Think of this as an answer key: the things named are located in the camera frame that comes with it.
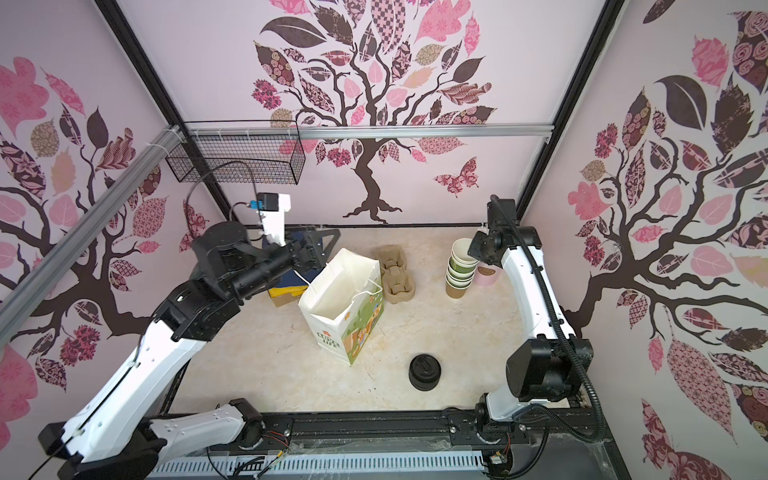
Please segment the white illustrated paper bag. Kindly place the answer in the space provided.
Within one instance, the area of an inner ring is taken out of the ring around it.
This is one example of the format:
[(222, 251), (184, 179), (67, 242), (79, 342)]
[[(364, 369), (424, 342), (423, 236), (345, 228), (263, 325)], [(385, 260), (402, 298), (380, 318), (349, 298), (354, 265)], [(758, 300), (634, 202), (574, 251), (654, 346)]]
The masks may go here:
[(339, 250), (307, 287), (299, 308), (317, 344), (353, 365), (384, 312), (380, 262)]

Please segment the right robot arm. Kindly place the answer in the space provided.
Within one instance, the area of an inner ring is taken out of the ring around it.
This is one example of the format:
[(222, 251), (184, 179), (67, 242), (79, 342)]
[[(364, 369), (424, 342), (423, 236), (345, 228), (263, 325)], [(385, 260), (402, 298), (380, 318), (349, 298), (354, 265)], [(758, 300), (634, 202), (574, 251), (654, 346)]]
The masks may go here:
[[(600, 443), (607, 422), (588, 375), (594, 350), (577, 336), (556, 302), (538, 233), (520, 224), (512, 199), (491, 196), (487, 213), (488, 231), (475, 234), (468, 254), (501, 268), (510, 279), (525, 339), (507, 359), (505, 383), (484, 397), (486, 413), (493, 422), (511, 423), (536, 412), (584, 443)], [(547, 406), (580, 392), (586, 393), (594, 419), (588, 433)]]

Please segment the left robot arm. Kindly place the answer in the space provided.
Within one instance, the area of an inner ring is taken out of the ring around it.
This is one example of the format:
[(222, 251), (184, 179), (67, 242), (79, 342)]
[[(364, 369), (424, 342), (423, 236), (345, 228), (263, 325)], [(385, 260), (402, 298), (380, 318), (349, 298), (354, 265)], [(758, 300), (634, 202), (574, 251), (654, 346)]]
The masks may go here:
[(243, 398), (183, 417), (146, 413), (247, 300), (288, 272), (321, 270), (340, 236), (337, 229), (308, 231), (299, 240), (260, 249), (242, 224), (228, 221), (195, 239), (192, 275), (155, 309), (134, 351), (77, 415), (39, 434), (45, 453), (63, 462), (58, 477), (144, 479), (156, 466), (207, 447), (257, 447), (263, 417)]

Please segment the dark blue napkins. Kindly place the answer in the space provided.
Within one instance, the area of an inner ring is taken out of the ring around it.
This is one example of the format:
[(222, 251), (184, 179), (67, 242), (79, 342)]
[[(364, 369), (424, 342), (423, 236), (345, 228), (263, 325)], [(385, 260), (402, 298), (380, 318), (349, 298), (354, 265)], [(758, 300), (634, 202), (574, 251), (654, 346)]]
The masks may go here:
[[(306, 230), (290, 231), (286, 234), (286, 240), (291, 242), (302, 242), (306, 239)], [(276, 289), (306, 287), (309, 282), (314, 280), (322, 271), (322, 267), (308, 269), (305, 271), (289, 271), (285, 273), (280, 282), (275, 286)]]

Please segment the yellow napkins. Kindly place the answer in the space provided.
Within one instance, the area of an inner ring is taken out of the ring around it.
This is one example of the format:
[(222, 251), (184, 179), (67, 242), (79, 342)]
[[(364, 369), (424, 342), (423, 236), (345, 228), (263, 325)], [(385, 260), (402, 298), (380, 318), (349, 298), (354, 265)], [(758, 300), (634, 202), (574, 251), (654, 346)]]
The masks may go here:
[(271, 298), (279, 298), (282, 296), (301, 297), (307, 289), (308, 289), (307, 285), (275, 287), (275, 288), (269, 289), (268, 294), (270, 295)]

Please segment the stack of pulp cup carriers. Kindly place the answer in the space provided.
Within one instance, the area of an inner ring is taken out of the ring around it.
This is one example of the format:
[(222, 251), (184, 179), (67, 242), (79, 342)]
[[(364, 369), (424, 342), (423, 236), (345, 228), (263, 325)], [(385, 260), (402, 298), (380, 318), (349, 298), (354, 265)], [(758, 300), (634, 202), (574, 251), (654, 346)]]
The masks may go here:
[(385, 245), (376, 249), (374, 255), (380, 264), (385, 300), (391, 304), (412, 300), (416, 285), (407, 269), (404, 250), (398, 245)]

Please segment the stack of paper cups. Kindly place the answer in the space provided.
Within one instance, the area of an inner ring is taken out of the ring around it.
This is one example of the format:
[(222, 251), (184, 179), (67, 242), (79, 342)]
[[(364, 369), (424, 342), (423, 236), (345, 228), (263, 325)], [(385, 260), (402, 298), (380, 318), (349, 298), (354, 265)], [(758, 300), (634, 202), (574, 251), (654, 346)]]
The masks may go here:
[(452, 299), (462, 298), (473, 283), (479, 261), (469, 255), (471, 243), (460, 238), (452, 245), (445, 275), (446, 294)]

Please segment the stack of black lids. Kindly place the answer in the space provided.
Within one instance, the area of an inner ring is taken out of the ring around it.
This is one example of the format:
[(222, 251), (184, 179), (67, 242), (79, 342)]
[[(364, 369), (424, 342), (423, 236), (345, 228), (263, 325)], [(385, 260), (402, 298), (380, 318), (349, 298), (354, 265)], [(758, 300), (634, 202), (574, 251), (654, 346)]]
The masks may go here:
[(411, 385), (423, 392), (433, 390), (438, 385), (441, 375), (442, 368), (439, 361), (426, 353), (416, 355), (408, 367)]

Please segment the pink straw holder cup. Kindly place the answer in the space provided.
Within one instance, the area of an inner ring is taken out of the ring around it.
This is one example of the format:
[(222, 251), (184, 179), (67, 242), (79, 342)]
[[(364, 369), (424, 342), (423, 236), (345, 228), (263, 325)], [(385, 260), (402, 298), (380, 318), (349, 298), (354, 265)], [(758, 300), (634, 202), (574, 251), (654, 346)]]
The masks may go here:
[(499, 270), (491, 266), (479, 265), (476, 269), (473, 284), (481, 287), (493, 285), (499, 277)]

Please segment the aluminium rail back wall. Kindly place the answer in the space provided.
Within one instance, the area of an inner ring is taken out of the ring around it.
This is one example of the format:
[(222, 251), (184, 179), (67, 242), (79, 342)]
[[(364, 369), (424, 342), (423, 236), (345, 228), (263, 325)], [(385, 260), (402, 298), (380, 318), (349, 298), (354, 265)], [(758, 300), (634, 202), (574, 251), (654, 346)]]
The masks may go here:
[(546, 123), (506, 123), (478, 125), (421, 125), (421, 126), (291, 126), (273, 128), (192, 128), (193, 136), (235, 136), (256, 137), (263, 135), (285, 135), (306, 140), (334, 139), (377, 139), (377, 138), (427, 138), (427, 137), (544, 137), (549, 138), (554, 126)]

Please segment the aluminium rail wall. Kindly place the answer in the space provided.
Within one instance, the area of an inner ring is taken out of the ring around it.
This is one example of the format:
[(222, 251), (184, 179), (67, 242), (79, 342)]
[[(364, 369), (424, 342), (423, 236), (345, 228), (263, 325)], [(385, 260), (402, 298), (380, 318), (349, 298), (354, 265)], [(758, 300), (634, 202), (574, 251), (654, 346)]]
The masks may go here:
[(544, 137), (549, 138), (554, 126), (546, 123), (506, 123), (478, 125), (421, 125), (421, 126), (291, 126), (273, 128), (192, 128), (193, 136), (235, 136), (256, 137), (263, 135), (285, 135), (306, 140), (334, 139), (377, 139), (377, 138), (427, 138), (427, 137)]
[(138, 158), (120, 175), (78, 223), (72, 227), (42, 259), (40, 265), (4, 300), (1, 309), (1, 343), (14, 334), (32, 316), (46, 295), (76, 263), (109, 220), (123, 206), (142, 181), (183, 139), (178, 126), (167, 126), (147, 144)]

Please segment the aluminium rail left wall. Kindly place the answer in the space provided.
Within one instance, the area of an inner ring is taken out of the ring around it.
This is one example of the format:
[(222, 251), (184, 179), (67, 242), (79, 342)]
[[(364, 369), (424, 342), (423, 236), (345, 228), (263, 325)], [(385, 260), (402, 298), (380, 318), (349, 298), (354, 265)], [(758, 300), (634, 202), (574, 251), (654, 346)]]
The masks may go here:
[(142, 181), (183, 139), (178, 126), (167, 126), (147, 144), (138, 158), (120, 175), (78, 223), (72, 227), (42, 259), (40, 265), (4, 300), (1, 309), (1, 343), (14, 334), (32, 316), (46, 295), (76, 263), (109, 220), (123, 206)]

